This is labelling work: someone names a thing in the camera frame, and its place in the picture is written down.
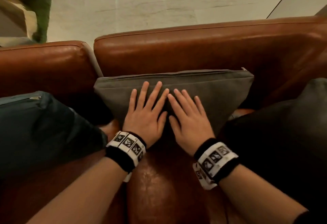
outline person's left hand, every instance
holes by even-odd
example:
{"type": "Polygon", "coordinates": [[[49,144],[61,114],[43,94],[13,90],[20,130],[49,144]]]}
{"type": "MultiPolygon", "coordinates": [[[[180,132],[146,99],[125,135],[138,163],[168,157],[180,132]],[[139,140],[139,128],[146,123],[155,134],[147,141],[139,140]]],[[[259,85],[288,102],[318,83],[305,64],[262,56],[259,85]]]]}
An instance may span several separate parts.
{"type": "Polygon", "coordinates": [[[159,119],[158,116],[164,106],[169,89],[165,89],[152,109],[161,89],[162,82],[158,82],[153,92],[150,94],[145,106],[145,97],[149,82],[144,82],[140,96],[135,108],[137,90],[133,89],[130,95],[129,109],[123,125],[124,132],[133,132],[139,135],[146,143],[146,148],[151,147],[162,135],[166,123],[167,112],[163,112],[159,119]]]}

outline person's right hand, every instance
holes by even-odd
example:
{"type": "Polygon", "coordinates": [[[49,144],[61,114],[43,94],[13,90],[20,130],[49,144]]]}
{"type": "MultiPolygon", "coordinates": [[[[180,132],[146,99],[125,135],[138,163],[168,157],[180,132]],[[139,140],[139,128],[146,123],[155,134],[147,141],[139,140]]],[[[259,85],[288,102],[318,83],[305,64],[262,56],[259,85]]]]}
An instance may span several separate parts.
{"type": "Polygon", "coordinates": [[[180,125],[174,116],[169,116],[169,122],[178,145],[193,156],[207,139],[215,138],[215,135],[200,98],[195,97],[195,105],[186,90],[182,90],[182,93],[180,93],[177,89],[174,89],[174,93],[181,106],[172,94],[168,94],[168,99],[180,125]]]}

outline brown leather sofa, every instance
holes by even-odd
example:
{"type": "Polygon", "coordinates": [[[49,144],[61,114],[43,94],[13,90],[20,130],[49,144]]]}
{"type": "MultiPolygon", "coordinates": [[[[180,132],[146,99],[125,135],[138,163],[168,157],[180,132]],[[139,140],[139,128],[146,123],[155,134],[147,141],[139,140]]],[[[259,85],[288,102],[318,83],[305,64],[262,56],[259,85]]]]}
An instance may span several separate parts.
{"type": "MultiPolygon", "coordinates": [[[[95,40],[94,54],[80,41],[2,48],[0,97],[47,91],[99,125],[112,120],[93,92],[99,76],[241,67],[255,75],[241,107],[259,109],[297,97],[310,79],[327,77],[327,19],[255,20],[112,34],[95,40]]],[[[119,127],[115,121],[111,124],[113,136],[119,127]]],[[[25,223],[102,156],[103,151],[2,181],[1,223],[25,223]]],[[[192,162],[174,141],[156,144],[130,182],[122,185],[104,223],[226,223],[227,218],[229,223],[244,223],[218,187],[209,192],[201,188],[192,162]]]]}

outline gray pillow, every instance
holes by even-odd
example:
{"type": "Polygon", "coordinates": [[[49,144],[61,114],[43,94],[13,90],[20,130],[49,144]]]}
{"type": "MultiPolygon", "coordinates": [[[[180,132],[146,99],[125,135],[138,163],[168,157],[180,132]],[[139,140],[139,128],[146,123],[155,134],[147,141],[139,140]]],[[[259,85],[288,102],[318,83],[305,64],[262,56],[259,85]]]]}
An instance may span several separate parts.
{"type": "MultiPolygon", "coordinates": [[[[112,111],[122,127],[129,106],[129,98],[135,88],[139,94],[144,81],[150,83],[147,97],[158,81],[163,90],[186,89],[192,98],[198,95],[207,112],[215,134],[218,134],[228,117],[245,100],[254,76],[247,70],[196,70],[177,73],[158,73],[98,78],[94,89],[112,111]]],[[[166,101],[163,111],[173,114],[166,101]]]]}

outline wristband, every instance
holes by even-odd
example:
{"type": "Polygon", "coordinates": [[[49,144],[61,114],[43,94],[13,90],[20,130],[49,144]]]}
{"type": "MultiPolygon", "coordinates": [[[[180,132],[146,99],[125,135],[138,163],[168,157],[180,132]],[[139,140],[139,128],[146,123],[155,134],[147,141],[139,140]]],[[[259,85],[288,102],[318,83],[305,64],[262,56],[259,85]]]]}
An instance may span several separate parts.
{"type": "Polygon", "coordinates": [[[195,152],[194,158],[198,162],[193,164],[193,169],[206,190],[217,186],[239,164],[238,155],[215,138],[206,140],[195,152]]]}
{"type": "Polygon", "coordinates": [[[106,146],[106,157],[114,160],[125,172],[132,172],[146,153],[146,144],[132,132],[116,133],[106,146]]]}

